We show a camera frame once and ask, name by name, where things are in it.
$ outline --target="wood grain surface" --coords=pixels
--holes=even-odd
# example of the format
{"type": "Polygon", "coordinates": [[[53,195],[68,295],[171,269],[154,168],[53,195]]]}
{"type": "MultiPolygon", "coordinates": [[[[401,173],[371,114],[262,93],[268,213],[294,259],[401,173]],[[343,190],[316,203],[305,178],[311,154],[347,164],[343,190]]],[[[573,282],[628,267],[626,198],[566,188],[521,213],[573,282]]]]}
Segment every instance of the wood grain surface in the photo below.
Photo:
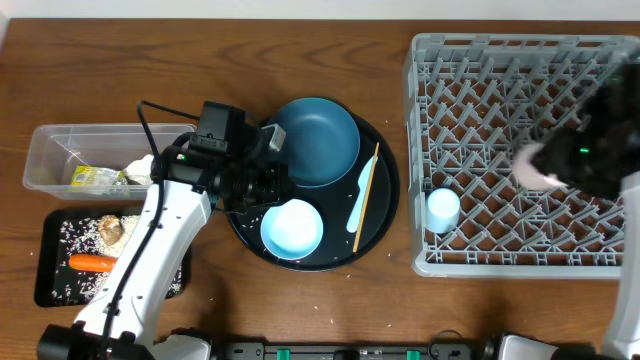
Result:
{"type": "MultiPolygon", "coordinates": [[[[0,358],[35,358],[45,327],[71,325],[79,311],[33,301],[45,216],[87,205],[23,187],[37,126],[137,122],[140,99],[194,113],[215,100],[262,118],[296,98],[331,97],[383,134],[406,189],[401,68],[411,38],[423,32],[640,35],[640,24],[12,20],[0,55],[0,358]]],[[[181,121],[157,112],[148,118],[181,121]]],[[[224,216],[214,216],[194,241],[192,282],[166,302],[158,336],[199,327],[270,342],[420,343],[455,329],[469,338],[510,330],[601,343],[616,282],[422,278],[409,266],[407,216],[403,190],[380,244],[324,273],[260,260],[224,216]]]]}

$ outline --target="chopstick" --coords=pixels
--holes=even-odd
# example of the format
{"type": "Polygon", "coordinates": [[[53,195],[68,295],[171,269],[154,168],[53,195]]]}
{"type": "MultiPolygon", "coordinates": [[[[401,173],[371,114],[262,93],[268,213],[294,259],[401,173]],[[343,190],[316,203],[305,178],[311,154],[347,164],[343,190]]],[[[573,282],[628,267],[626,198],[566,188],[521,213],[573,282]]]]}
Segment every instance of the chopstick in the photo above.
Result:
{"type": "Polygon", "coordinates": [[[376,170],[376,163],[378,162],[378,148],[380,148],[380,143],[376,144],[376,151],[373,154],[373,163],[371,164],[371,172],[369,173],[367,190],[364,193],[364,201],[362,202],[362,211],[360,211],[360,222],[358,223],[358,231],[356,232],[356,241],[353,243],[354,253],[358,252],[358,244],[360,243],[360,235],[362,234],[362,224],[364,223],[364,213],[367,211],[367,203],[369,202],[369,192],[371,190],[371,183],[373,182],[373,173],[376,170]]]}

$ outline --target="dark blue bowl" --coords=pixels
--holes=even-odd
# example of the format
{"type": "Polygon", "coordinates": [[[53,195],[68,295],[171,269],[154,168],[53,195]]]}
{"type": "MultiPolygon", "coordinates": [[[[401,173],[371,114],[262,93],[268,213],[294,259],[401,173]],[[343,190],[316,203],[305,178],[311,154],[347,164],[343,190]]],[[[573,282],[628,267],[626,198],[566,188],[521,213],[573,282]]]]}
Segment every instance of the dark blue bowl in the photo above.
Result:
{"type": "Polygon", "coordinates": [[[294,100],[270,120],[287,136],[278,160],[298,186],[320,187],[349,172],[360,151],[355,121],[340,105],[320,98],[294,100]]]}

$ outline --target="orange carrot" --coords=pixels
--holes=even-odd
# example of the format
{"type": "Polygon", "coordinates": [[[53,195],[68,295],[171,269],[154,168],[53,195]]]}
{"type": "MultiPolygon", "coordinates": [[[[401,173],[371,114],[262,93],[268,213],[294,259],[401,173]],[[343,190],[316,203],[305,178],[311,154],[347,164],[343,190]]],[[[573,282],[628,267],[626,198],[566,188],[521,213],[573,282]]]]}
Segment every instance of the orange carrot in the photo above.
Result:
{"type": "Polygon", "coordinates": [[[111,272],[116,265],[114,258],[98,255],[77,254],[69,258],[69,266],[78,271],[111,272]]]}

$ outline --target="dish rack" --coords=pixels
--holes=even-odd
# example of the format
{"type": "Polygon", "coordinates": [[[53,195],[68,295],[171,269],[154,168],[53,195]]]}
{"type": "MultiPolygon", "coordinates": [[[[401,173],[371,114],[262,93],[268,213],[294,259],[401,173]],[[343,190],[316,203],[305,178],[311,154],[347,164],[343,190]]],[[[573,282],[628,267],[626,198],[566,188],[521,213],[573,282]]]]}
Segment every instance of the dish rack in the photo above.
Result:
{"type": "Polygon", "coordinates": [[[420,34],[403,68],[412,267],[430,277],[617,278],[620,200],[521,187],[514,150],[581,124],[578,105],[640,40],[625,36],[420,34]],[[455,230],[425,228],[425,198],[461,199],[455,230]]]}

